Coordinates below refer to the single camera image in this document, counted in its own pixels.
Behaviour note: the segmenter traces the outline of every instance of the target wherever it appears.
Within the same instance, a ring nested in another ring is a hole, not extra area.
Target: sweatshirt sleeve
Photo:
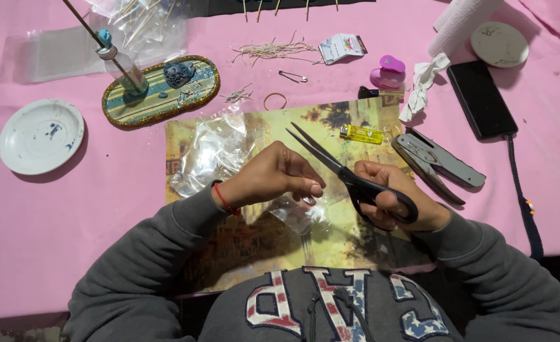
[[[466,341],[560,341],[560,284],[485,223],[451,211],[449,223],[418,232],[481,307]]]
[[[227,216],[206,187],[138,223],[79,280],[65,334],[73,342],[193,341],[181,339],[178,307],[164,295],[191,252]]]

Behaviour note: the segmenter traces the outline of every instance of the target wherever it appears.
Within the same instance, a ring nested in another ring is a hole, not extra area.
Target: black scissors handle
[[[417,217],[419,217],[419,210],[417,206],[413,202],[411,198],[407,195],[403,194],[398,190],[391,189],[387,186],[383,186],[381,184],[373,183],[371,181],[367,181],[364,178],[361,178],[355,175],[352,171],[350,171],[347,167],[342,167],[339,171],[339,179],[345,183],[347,187],[347,191],[350,194],[350,198],[352,198],[352,204],[356,209],[356,212],[368,223],[374,225],[379,229],[383,229],[377,226],[367,215],[363,214],[360,210],[360,203],[367,203],[369,205],[375,205],[375,197],[380,192],[383,191],[391,191],[396,195],[398,201],[404,203],[407,207],[409,214],[406,216],[401,216],[396,214],[395,212],[388,212],[393,218],[395,218],[398,222],[404,224],[411,224],[417,221]]]

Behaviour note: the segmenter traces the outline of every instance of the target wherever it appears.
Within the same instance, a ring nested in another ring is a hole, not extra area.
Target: hand
[[[357,161],[354,165],[354,174],[402,192],[415,202],[419,210],[417,221],[410,225],[396,221],[385,212],[391,211],[406,216],[408,210],[404,204],[398,202],[393,192],[383,191],[375,198],[376,206],[360,204],[362,213],[370,217],[379,227],[388,230],[394,230],[397,226],[405,231],[435,231],[444,227],[451,219],[451,212],[447,208],[421,191],[398,167],[372,161]]]
[[[218,185],[218,190],[231,209],[261,203],[292,192],[293,198],[321,197],[324,180],[310,163],[279,141],[254,156],[235,176]],[[227,209],[214,188],[215,203]]]

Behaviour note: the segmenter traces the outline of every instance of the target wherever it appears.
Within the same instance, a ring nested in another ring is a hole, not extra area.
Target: stapler
[[[466,188],[481,186],[487,179],[413,128],[407,127],[405,134],[393,138],[392,147],[438,196],[452,204],[465,202],[444,185],[437,173]]]

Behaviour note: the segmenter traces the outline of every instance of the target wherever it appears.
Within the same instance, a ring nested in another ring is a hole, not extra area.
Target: red string bracelet
[[[239,207],[238,209],[231,209],[230,205],[227,204],[227,201],[225,201],[223,196],[221,196],[221,191],[218,190],[218,183],[214,183],[214,189],[217,191],[218,198],[221,199],[221,201],[227,207],[227,210],[229,210],[231,212],[231,214],[233,214],[235,216],[242,216],[242,208],[241,207]]]

